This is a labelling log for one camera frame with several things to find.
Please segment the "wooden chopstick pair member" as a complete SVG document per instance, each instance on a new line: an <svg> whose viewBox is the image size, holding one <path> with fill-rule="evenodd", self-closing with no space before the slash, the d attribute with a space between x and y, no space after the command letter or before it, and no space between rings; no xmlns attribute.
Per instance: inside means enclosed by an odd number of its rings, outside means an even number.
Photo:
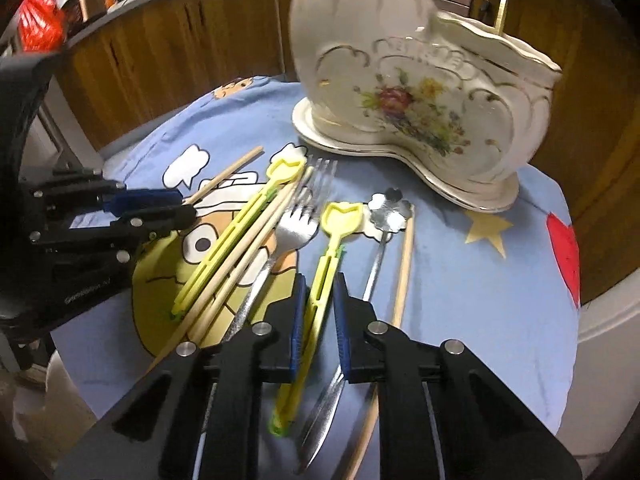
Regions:
<svg viewBox="0 0 640 480"><path fill-rule="evenodd" d="M262 242L259 237L270 234L270 228L267 224L272 217L277 213L281 206L286 206L291 199L291 195L294 193L298 180L294 179L292 182L281 186L278 189L277 194L270 200L269 204L265 206L265 209L260 213L254 223L248 228L248 230L242 235L240 240L231 249L230 254L221 263L219 269L214 273L212 278L205 285L200 294L196 297L194 304L190 307L190 310L186 312L183 318L180 318L181 324L169 337L163 349L158 352L154 361L150 364L148 371L150 372L157 364L174 350L180 341L183 340L184 335L190 330L191 326L198 320L203 309L208 305L210 299L209 296L213 295L218 289L220 289L220 283L224 278L231 278L230 273L233 269L239 269L239 260L248 255L252 245L257 247L262 246Z"/></svg>

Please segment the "yellow tulip plastic stick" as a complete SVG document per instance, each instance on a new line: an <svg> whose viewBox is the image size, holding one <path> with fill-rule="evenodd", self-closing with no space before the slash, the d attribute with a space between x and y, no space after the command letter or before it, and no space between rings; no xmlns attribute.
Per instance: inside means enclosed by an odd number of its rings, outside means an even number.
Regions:
<svg viewBox="0 0 640 480"><path fill-rule="evenodd" d="M268 181L246 202L228 226L214 241L203 260L178 293L171 308L172 318L183 318L221 263L242 235L258 218L278 189L298 176L306 165L305 155L279 155L266 171Z"/></svg>

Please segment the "silver table knife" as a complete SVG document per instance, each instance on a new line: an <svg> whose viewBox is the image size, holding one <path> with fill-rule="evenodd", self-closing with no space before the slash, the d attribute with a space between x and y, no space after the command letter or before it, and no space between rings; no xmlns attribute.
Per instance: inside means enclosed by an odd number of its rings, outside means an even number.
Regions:
<svg viewBox="0 0 640 480"><path fill-rule="evenodd" d="M344 390L345 377L340 366L308 416L296 444L296 474L302 474L318 456L334 422Z"/></svg>

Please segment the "copper pot with lid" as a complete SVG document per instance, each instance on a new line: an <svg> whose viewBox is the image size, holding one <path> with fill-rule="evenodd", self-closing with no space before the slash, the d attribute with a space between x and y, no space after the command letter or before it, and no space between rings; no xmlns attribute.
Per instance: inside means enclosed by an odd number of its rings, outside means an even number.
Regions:
<svg viewBox="0 0 640 480"><path fill-rule="evenodd" d="M106 13L105 0L66 0L62 11L69 29L89 24Z"/></svg>

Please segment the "wooden chopstick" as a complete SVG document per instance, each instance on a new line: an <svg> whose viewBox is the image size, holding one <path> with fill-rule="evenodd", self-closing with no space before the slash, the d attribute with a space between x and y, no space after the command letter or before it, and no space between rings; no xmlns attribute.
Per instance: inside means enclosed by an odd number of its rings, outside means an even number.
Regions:
<svg viewBox="0 0 640 480"><path fill-rule="evenodd" d="M409 275L411 271L412 248L414 240L414 216L416 208L410 205L410 218L407 221L404 244L402 245L402 253L399 266L398 281L396 287L396 295L393 307L393 316L390 320L396 328L401 328L402 318L404 317L405 303L408 295ZM342 474L342 478L346 480L354 480L357 477L360 465L366 455L367 448L372 438L375 426L378 423L378 386L373 384L368 391L367 402L364 404L366 412L362 426L357 431L357 440L355 447L349 452L346 469Z"/></svg>
<svg viewBox="0 0 640 480"><path fill-rule="evenodd" d="M311 165L306 164L303 170L294 179L300 180L300 178L303 177L305 172L308 171L310 167ZM267 226L268 228L270 228L270 234L268 236L263 235L259 237L259 240L262 242L262 246L257 247L257 245L252 245L248 255L242 257L239 260L240 268L233 269L230 273L231 278L224 278L220 283L220 289L218 289L213 295L209 296L210 301L208 305L203 309L198 320L184 335L183 340L180 341L180 344L183 341L187 340L193 342L197 346L201 346L203 344L203 341L208 337L208 333L215 329L215 322L216 318L218 318L219 312L224 310L224 305L226 304L228 297L236 289L239 281L244 278L247 269L254 264L254 261L260 255L264 255L268 259L268 257L273 253L274 248L276 248L274 228L279 222L280 215L283 214L283 211L287 206L288 205L281 206L277 213L268 222ZM263 262L259 267L258 272L265 262Z"/></svg>
<svg viewBox="0 0 640 480"><path fill-rule="evenodd" d="M224 170L222 170L220 174L217 174L216 177L213 177L213 179L210 180L204 188L199 188L193 195L185 198L182 201L183 205L195 205L200 202L204 197L210 194L218 184L221 184L222 181L228 179L228 177L234 174L236 170L241 169L246 164L259 157L263 152L264 148L262 146L256 146L256 148L253 148L235 162L232 162L232 164L227 168L224 168Z"/></svg>

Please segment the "silver fork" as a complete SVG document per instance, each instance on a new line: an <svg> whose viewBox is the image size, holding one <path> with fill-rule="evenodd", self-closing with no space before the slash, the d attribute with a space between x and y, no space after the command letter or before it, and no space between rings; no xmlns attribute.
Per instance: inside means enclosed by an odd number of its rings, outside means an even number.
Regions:
<svg viewBox="0 0 640 480"><path fill-rule="evenodd" d="M276 248L257 273L250 291L222 336L222 342L231 339L243 327L276 263L289 252L303 248L316 235L320 209L329 197L336 167L335 159L318 158L296 184L292 200L274 228Z"/></svg>

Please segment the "wooden chopstick under fork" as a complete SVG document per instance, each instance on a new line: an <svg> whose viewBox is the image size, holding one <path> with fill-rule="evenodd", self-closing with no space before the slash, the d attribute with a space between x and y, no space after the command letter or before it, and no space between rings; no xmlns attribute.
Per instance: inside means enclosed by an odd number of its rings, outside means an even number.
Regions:
<svg viewBox="0 0 640 480"><path fill-rule="evenodd" d="M294 179L300 180L300 178L303 177L305 172L308 171L310 167L311 165L306 164L303 170ZM224 278L220 283L220 289L218 289L213 295L209 296L210 301L208 305L203 309L198 320L184 335L183 340L180 341L180 344L183 341L187 340L193 342L197 346L201 346L203 344L203 341L208 337L208 333L215 329L215 322L216 318L218 318L219 312L224 310L224 305L226 304L228 297L236 289L239 281L244 278L247 269L254 264L254 261L260 255L264 255L268 259L268 257L273 253L274 248L276 248L274 228L279 222L280 215L283 214L283 211L287 206L288 205L281 206L277 213L268 222L267 226L268 228L270 228L270 234L268 236L263 235L259 237L259 240L262 242L262 246L257 247L257 245L252 245L248 255L242 257L239 260L240 268L233 269L230 273L231 278ZM263 262L259 267L258 272L265 262Z"/></svg>

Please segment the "white ceramic utensil holder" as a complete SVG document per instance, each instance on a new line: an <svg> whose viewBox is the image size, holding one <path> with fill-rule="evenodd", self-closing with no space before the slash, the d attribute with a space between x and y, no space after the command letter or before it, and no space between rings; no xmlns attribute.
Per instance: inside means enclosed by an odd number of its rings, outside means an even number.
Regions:
<svg viewBox="0 0 640 480"><path fill-rule="evenodd" d="M465 209L515 203L562 74L548 55L434 0L292 0L290 43L308 143L398 159Z"/></svg>

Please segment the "red plastic bag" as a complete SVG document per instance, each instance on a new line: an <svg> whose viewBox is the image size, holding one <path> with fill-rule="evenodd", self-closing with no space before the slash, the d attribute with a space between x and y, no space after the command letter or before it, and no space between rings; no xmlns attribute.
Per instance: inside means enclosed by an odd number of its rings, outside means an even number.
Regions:
<svg viewBox="0 0 640 480"><path fill-rule="evenodd" d="M23 0L18 8L18 32L26 52L60 50L66 32L58 0Z"/></svg>

